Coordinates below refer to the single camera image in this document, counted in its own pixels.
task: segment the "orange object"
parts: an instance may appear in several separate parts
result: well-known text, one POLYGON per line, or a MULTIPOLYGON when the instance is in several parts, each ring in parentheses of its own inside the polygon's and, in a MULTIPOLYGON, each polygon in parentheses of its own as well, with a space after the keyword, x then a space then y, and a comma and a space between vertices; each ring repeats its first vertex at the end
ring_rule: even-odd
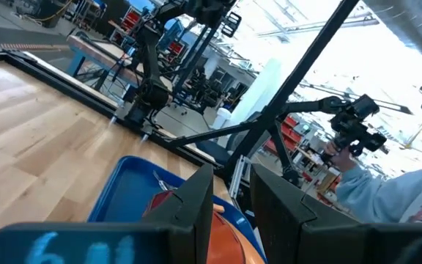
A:
POLYGON ((224 213, 224 206, 222 206, 222 205, 216 205, 216 204, 213 204, 213 205, 212 205, 212 209, 213 209, 215 212, 218 212, 218 213, 224 213))
POLYGON ((226 223, 231 227, 232 231, 234 231, 234 234, 239 239, 240 245, 242 245, 243 254, 245 255, 245 264, 264 264, 262 257, 260 257, 260 254, 253 247, 250 241, 248 241, 248 239, 237 228, 235 228, 234 225, 225 219, 224 221, 226 221, 226 223))
MULTIPOLYGON (((143 213, 143 216, 158 206, 170 195, 172 195, 172 191, 164 191, 156 194, 149 203, 146 211, 143 213)), ((250 249, 245 249, 248 248, 248 245, 245 245, 245 241, 248 243, 248 245, 250 245, 250 247, 252 247, 252 245, 246 240, 242 233, 235 229, 235 227, 228 223, 228 221, 226 221, 221 215, 219 215, 218 212, 214 210, 212 212, 207 264, 257 264, 258 262, 247 262, 247 256, 245 255, 245 252, 249 252, 250 260, 254 259, 255 257, 252 255, 253 252, 250 249)))

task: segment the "cable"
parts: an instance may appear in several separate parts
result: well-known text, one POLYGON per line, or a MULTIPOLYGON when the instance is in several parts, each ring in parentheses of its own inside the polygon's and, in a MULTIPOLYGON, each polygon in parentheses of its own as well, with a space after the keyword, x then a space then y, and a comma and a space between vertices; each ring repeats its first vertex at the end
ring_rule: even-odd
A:
POLYGON ((63 12, 63 10, 65 10, 66 7, 68 7, 71 4, 71 2, 73 2, 73 0, 69 0, 68 2, 66 2, 66 4, 60 10, 58 10, 58 12, 55 12, 53 15, 51 15, 47 18, 35 19, 35 18, 30 18, 27 15, 24 15, 24 16, 26 16, 27 18, 30 18, 31 20, 38 21, 38 22, 48 21, 48 20, 56 17, 57 15, 59 15, 61 12, 63 12))

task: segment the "table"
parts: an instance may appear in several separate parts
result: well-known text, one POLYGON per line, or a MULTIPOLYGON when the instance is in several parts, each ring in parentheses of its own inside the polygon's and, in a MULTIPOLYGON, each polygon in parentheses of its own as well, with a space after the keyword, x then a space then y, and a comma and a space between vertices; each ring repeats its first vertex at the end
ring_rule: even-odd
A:
POLYGON ((315 186, 317 181, 320 181, 319 188, 317 191, 323 193, 330 187, 330 184, 338 177, 341 173, 334 167, 327 168, 323 161, 320 159, 318 155, 309 154, 305 150, 301 149, 300 147, 296 147, 296 150, 306 158, 310 160, 311 163, 316 166, 316 173, 312 178, 312 181, 307 186, 307 190, 309 190, 312 186, 315 186))
MULTIPOLYGON (((115 104, 72 77, 66 80, 115 104)), ((125 155, 145 158, 184 179, 198 169, 152 142, 140 146, 139 136, 108 122, 102 114, 0 62, 0 228, 24 221, 86 221, 112 169, 125 155)), ((215 195, 231 202, 222 179, 213 181, 215 195)))
POLYGON ((124 36, 128 36, 128 32, 126 32, 124 29, 122 29, 122 27, 120 25, 118 25, 117 23, 109 20, 108 24, 110 24, 111 26, 113 26, 115 28, 115 30, 120 33, 123 37, 124 36))
MULTIPOLYGON (((82 64, 86 59, 94 62, 96 65, 101 66, 101 68, 105 71, 117 71, 119 65, 116 65, 116 62, 123 56, 123 54, 125 54, 125 52, 116 44, 106 43, 105 41, 94 41, 95 45, 97 46, 95 47, 82 40, 80 37, 69 36, 67 42, 71 50, 75 52, 75 56, 67 70, 67 73, 73 77, 78 74, 82 64)), ((131 60, 126 61, 126 65, 129 65, 130 63, 131 60)), ((143 65, 140 64, 136 68, 136 72, 128 69, 121 70, 118 78, 127 82, 133 87, 137 87, 138 84, 140 84, 142 81, 141 75, 143 72, 143 65)), ((160 77, 160 80, 164 83, 169 92, 172 92, 172 82, 165 77, 160 77)))

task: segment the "chair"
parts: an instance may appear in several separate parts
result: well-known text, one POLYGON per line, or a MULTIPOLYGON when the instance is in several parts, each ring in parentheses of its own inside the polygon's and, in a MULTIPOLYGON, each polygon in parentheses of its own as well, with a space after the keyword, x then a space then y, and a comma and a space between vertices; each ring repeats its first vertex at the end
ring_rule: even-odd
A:
MULTIPOLYGON (((247 121, 253 121, 259 115, 260 112, 255 112, 247 119, 247 121)), ((212 156, 218 164, 224 165, 231 157, 232 152, 235 151, 240 142, 242 142, 242 140, 245 138, 245 135, 247 135, 247 131, 231 134, 226 147, 222 147, 217 142, 212 140, 197 142, 196 147, 206 154, 212 156)), ((256 142, 253 149, 249 152, 248 157, 251 157, 269 138, 270 134, 265 131, 260 139, 256 142)))

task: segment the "white pillar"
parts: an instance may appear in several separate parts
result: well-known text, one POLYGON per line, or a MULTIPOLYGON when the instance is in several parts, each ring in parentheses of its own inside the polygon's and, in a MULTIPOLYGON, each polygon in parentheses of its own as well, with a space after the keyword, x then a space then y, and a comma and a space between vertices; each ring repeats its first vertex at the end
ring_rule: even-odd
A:
POLYGON ((213 52, 211 56, 208 58, 206 63, 204 64, 204 74, 206 78, 210 78, 212 73, 216 70, 219 65, 219 61, 221 60, 221 56, 219 56, 216 52, 213 52))
POLYGON ((261 111, 275 96, 281 85, 281 63, 270 59, 256 77, 224 127, 238 125, 255 111, 261 111))

